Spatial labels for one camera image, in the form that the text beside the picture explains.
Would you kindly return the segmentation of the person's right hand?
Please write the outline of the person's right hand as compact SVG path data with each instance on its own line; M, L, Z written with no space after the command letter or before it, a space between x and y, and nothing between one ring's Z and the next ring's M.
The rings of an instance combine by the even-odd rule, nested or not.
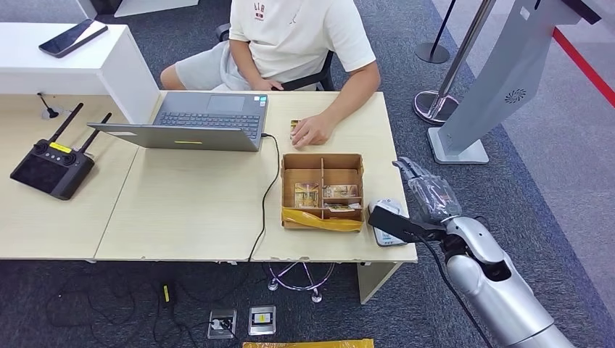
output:
M255 91L283 91L284 87L281 83L275 80L257 78L250 82L250 85Z

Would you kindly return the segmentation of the person's left hand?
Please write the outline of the person's left hand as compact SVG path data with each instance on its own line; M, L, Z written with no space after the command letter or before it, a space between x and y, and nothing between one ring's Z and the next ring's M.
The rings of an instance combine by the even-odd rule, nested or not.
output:
M291 132L293 147L298 149L326 143L337 123L334 117L323 113L299 121Z

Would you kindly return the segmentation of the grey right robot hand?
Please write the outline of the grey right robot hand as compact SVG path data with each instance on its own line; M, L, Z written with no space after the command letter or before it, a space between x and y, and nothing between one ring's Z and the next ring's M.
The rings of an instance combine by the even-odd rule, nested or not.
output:
M442 224L462 215L463 210L454 190L444 178L430 173L407 157L399 157L392 164L406 180L424 221Z

